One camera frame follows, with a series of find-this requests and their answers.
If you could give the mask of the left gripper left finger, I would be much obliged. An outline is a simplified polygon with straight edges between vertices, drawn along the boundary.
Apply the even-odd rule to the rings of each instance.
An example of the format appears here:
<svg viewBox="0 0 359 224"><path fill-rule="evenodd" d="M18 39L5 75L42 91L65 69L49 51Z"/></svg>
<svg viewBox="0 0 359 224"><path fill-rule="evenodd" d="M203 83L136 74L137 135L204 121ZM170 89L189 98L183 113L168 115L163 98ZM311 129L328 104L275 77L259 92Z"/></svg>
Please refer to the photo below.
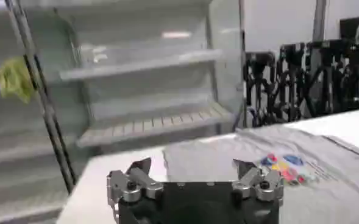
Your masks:
<svg viewBox="0 0 359 224"><path fill-rule="evenodd" d="M142 199L152 202L156 212L163 211L164 184L149 176L151 158L134 161L123 172L112 170L107 175L107 203L113 213L119 213L119 201L128 204Z"/></svg>

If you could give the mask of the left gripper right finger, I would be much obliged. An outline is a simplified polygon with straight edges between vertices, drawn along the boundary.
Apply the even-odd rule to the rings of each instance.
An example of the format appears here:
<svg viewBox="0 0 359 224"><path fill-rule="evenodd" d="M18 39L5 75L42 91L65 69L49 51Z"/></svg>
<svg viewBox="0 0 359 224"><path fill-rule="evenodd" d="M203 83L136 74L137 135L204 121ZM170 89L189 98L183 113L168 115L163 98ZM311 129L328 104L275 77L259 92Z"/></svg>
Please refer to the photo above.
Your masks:
<svg viewBox="0 0 359 224"><path fill-rule="evenodd" d="M252 162L233 159L238 179L232 189L241 194L243 200L255 197L257 200L272 202L283 200L283 178L278 170L266 173Z"/></svg>

